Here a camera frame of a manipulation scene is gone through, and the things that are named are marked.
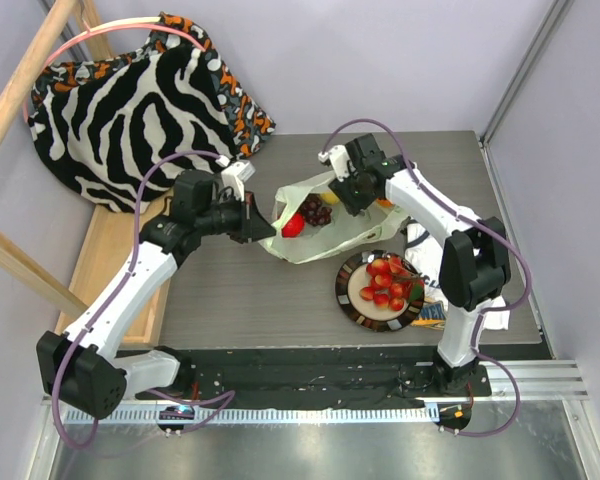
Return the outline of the translucent yellow-green plastic bag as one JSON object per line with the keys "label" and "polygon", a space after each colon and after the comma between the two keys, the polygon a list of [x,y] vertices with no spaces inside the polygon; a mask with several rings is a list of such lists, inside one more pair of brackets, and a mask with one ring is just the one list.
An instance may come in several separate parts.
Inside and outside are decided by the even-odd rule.
{"label": "translucent yellow-green plastic bag", "polygon": [[306,197],[327,192],[334,179],[335,175],[327,172],[277,190],[271,222],[276,235],[259,242],[265,251],[290,263],[303,264],[389,240],[398,233],[407,212],[397,206],[385,208],[374,203],[360,215],[351,216],[337,203],[331,207],[331,222],[327,225],[306,226],[298,236],[284,237],[282,227],[299,211]]}

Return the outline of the fake red apple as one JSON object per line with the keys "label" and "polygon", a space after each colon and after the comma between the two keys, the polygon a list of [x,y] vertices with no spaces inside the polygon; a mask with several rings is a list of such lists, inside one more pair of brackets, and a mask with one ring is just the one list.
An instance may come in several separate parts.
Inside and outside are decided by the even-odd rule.
{"label": "fake red apple", "polygon": [[305,228],[305,219],[302,214],[294,213],[290,220],[282,227],[281,233],[284,238],[298,237]]}

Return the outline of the fake orange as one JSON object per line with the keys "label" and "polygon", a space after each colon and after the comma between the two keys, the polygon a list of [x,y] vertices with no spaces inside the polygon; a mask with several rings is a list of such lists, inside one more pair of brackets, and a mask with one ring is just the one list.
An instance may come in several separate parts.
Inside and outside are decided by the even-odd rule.
{"label": "fake orange", "polygon": [[394,207],[394,205],[386,199],[377,199],[375,201],[375,203],[382,208],[393,208]]}

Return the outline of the white printed t-shirt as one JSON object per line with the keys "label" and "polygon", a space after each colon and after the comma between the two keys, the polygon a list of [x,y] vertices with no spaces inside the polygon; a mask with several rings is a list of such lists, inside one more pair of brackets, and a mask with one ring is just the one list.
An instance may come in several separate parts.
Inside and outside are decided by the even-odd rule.
{"label": "white printed t-shirt", "polygon": [[449,310],[448,300],[439,283],[443,249],[422,225],[411,218],[406,221],[402,233],[405,236],[404,258],[424,282],[424,307],[413,324],[442,330]]}

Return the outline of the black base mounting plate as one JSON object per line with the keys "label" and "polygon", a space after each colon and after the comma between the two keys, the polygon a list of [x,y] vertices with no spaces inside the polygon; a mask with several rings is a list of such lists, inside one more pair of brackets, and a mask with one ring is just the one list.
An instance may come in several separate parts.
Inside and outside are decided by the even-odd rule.
{"label": "black base mounting plate", "polygon": [[182,351],[189,370],[166,388],[183,399],[233,390],[234,408],[382,409],[436,397],[472,402],[492,393],[484,366],[448,382],[431,346],[207,349]]}

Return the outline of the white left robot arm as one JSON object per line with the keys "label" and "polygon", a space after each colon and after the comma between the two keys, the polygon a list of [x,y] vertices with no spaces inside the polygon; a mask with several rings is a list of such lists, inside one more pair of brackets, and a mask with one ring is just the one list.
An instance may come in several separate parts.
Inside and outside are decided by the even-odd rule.
{"label": "white left robot arm", "polygon": [[117,355],[130,325],[154,293],[206,236],[251,243],[276,234],[244,184],[255,172],[236,162],[220,176],[201,170],[180,174],[169,210],[144,224],[126,262],[96,301],[63,333],[45,333],[36,346],[43,387],[91,417],[108,417],[126,399],[160,388],[185,397],[193,385],[191,362],[168,347]]}

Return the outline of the wooden frame rack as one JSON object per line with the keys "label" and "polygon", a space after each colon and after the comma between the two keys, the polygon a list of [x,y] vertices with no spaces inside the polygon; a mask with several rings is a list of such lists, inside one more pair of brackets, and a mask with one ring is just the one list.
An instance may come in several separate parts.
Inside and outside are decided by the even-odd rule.
{"label": "wooden frame rack", "polygon": [[[70,16],[77,11],[76,1],[51,3],[46,18],[0,95],[0,146],[17,115],[24,111],[34,80],[44,68],[52,47]],[[118,265],[123,261],[122,249],[108,242],[120,240],[124,247],[129,247],[132,227],[132,215],[115,214],[97,207],[85,235],[71,285],[80,293],[92,293],[102,286],[113,275],[113,269],[106,266],[105,262],[111,260]],[[71,319],[85,311],[86,305],[76,294],[62,285],[2,232],[0,267],[60,310],[58,328],[68,325]],[[123,339],[125,348],[144,348],[158,344],[168,293],[169,284],[164,283],[150,297],[148,304],[141,309],[127,329],[127,335]]]}

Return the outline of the red yellow fake lychee bunch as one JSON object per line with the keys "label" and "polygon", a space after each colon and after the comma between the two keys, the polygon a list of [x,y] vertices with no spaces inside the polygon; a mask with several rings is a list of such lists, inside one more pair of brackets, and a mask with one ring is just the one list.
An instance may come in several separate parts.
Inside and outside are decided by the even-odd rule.
{"label": "red yellow fake lychee bunch", "polygon": [[375,258],[366,264],[364,272],[365,284],[358,295],[377,308],[400,312],[413,301],[424,298],[423,278],[410,270],[400,256],[389,254]]}

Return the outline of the aluminium slotted rail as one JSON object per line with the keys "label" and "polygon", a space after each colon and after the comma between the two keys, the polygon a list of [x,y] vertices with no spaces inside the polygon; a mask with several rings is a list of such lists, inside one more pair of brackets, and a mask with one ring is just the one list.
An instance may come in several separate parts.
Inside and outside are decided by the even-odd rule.
{"label": "aluminium slotted rail", "polygon": [[422,408],[381,410],[276,410],[187,408],[165,402],[127,403],[101,420],[102,425],[193,424],[210,419],[213,425],[429,423],[439,420],[435,403]]}

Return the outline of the aluminium corner post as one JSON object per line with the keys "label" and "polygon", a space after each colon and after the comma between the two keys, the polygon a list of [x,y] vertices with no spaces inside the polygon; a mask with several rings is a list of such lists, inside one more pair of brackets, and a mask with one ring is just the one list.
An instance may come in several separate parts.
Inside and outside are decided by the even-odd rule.
{"label": "aluminium corner post", "polygon": [[483,133],[479,136],[479,144],[482,148],[486,148],[496,136],[508,112],[530,79],[533,70],[566,18],[573,3],[573,0],[554,0],[550,3],[549,9],[533,35],[494,113],[491,115]]}

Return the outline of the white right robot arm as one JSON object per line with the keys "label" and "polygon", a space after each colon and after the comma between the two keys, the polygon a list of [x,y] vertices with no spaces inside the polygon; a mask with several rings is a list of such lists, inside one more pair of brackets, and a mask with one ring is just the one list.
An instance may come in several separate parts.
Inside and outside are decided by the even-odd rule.
{"label": "white right robot arm", "polygon": [[431,380],[445,395],[463,392],[478,360],[487,309],[511,276],[506,231],[495,217],[480,219],[441,194],[403,155],[387,156],[371,134],[325,147],[319,161],[335,174],[330,189],[358,215],[383,198],[411,214],[442,248],[438,281],[447,319],[433,355]]}

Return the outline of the orange grey patterned fabric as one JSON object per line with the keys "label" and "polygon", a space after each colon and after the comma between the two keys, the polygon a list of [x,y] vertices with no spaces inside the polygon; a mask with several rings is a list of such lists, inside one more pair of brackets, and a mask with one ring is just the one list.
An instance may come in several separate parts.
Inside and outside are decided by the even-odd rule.
{"label": "orange grey patterned fabric", "polygon": [[[206,63],[214,95],[228,122],[235,155],[243,159],[255,154],[273,134],[274,120],[246,93],[200,25],[165,12],[159,14],[158,23],[190,34],[205,48],[201,58]],[[187,41],[177,35],[153,31],[142,47],[129,53],[100,61],[51,64],[36,79],[31,89],[31,101],[34,107],[39,107],[49,93],[67,93],[92,81],[107,79],[134,62],[186,44]]]}

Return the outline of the zebra pattern blanket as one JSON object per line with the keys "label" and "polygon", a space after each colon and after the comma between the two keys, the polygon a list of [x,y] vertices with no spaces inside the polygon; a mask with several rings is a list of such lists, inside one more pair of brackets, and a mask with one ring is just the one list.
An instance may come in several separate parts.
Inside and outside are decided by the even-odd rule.
{"label": "zebra pattern blanket", "polygon": [[220,171],[200,150],[237,154],[211,73],[192,45],[51,65],[31,101],[27,123],[42,164],[113,212],[148,204],[184,169]]}

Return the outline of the dark fake grape bunch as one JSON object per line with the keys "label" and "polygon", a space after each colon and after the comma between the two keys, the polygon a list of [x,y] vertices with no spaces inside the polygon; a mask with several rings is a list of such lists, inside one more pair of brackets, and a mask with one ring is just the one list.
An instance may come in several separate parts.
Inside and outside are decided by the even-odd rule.
{"label": "dark fake grape bunch", "polygon": [[331,223],[332,209],[323,203],[320,196],[308,195],[300,205],[298,212],[305,222],[314,227],[322,227]]}

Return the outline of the fake yellow lemon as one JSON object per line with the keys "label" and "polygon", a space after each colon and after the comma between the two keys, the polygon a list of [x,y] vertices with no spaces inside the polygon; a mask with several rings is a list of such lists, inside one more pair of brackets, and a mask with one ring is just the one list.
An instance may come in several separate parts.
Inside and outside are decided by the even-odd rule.
{"label": "fake yellow lemon", "polygon": [[336,205],[340,202],[340,199],[332,192],[321,193],[320,197],[325,204]]}

